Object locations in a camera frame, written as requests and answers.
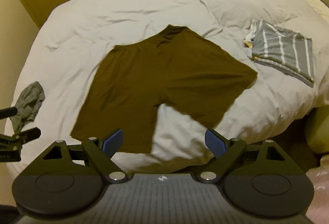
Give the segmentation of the brown shorts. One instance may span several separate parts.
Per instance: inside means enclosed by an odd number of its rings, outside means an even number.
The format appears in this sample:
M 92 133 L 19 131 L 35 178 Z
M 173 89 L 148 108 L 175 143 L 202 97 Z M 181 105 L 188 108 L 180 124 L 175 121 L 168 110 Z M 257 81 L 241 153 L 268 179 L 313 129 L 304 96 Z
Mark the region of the brown shorts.
M 122 152 L 150 153 L 160 105 L 213 128 L 256 78 L 255 70 L 215 43 L 187 27 L 169 25 L 108 53 L 71 136 L 82 141 L 120 129 Z

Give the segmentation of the small grey cloth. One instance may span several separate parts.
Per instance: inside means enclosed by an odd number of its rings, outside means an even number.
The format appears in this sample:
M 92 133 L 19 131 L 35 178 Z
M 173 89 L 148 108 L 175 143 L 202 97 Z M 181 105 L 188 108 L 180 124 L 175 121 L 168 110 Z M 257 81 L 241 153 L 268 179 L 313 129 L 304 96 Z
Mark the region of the small grey cloth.
M 17 114 L 10 117 L 14 134 L 20 133 L 25 125 L 35 120 L 45 99 L 44 89 L 39 82 L 33 82 L 22 90 L 15 103 Z

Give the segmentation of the grey striped folded garment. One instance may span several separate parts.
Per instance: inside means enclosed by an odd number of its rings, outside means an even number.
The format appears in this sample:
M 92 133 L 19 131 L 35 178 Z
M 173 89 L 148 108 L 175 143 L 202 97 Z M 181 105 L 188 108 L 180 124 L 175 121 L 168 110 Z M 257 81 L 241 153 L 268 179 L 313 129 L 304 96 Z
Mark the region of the grey striped folded garment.
M 313 87 L 313 43 L 300 32 L 253 19 L 244 39 L 252 61 L 275 68 Z

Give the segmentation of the white bed duvet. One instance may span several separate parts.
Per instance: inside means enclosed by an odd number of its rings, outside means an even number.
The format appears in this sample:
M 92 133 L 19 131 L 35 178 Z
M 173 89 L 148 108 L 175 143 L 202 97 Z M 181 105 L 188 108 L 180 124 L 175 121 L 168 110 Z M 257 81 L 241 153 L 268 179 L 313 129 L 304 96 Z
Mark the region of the white bed duvet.
M 14 98 L 40 82 L 46 99 L 30 127 L 41 137 L 24 145 L 17 177 L 52 142 L 75 143 L 71 130 L 102 59 L 116 45 L 140 42 L 168 25 L 187 26 L 258 72 L 216 127 L 254 143 L 282 133 L 311 109 L 328 105 L 328 22 L 319 0 L 71 0 L 57 7 L 39 31 Z M 315 85 L 253 63 L 244 47 L 252 19 L 298 31 L 313 41 Z

